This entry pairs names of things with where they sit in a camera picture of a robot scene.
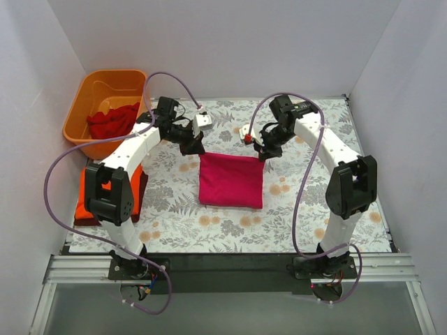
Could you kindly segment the magenta t shirt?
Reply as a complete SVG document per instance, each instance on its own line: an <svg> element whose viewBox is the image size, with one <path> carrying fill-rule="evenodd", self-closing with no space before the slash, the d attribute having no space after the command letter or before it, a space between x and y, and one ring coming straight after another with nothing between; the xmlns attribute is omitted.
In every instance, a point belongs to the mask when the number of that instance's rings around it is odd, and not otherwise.
<svg viewBox="0 0 447 335"><path fill-rule="evenodd" d="M218 207L263 207L263 169L257 158L205 153L200 156L198 200Z"/></svg>

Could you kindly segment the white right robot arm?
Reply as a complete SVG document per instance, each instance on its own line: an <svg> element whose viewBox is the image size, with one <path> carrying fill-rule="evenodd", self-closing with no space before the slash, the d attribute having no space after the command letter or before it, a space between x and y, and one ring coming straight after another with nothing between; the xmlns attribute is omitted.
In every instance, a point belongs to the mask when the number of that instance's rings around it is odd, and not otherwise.
<svg viewBox="0 0 447 335"><path fill-rule="evenodd" d="M304 254L296 233L293 247L301 269L332 277L347 265L353 231L362 214L377 198L377 161L346 146L325 122L322 109L304 96L293 103L292 93L275 93L264 101L275 121L268 123L254 138L254 149L264 162L282 156L282 147L298 136L313 150L302 178L306 182L315 159L330 173L325 201L330 210L328 226L315 254Z"/></svg>

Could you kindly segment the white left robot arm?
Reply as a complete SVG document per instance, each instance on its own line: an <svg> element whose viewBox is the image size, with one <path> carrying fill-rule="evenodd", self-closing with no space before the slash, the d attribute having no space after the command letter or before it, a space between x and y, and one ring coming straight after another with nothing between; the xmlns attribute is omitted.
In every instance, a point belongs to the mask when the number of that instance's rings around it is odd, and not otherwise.
<svg viewBox="0 0 447 335"><path fill-rule="evenodd" d="M203 109L182 125L185 118L177 113L179 106L178 101L161 97L153 112L144 112L136 119L132 138L125 139L100 163L88 164L85 170L85 209L113 242L112 259L134 279L147 275L149 263L141 257L145 246L131 220L136 202L131 177L162 140L178 144L184 156L204 154L203 132L212 126L211 116Z"/></svg>

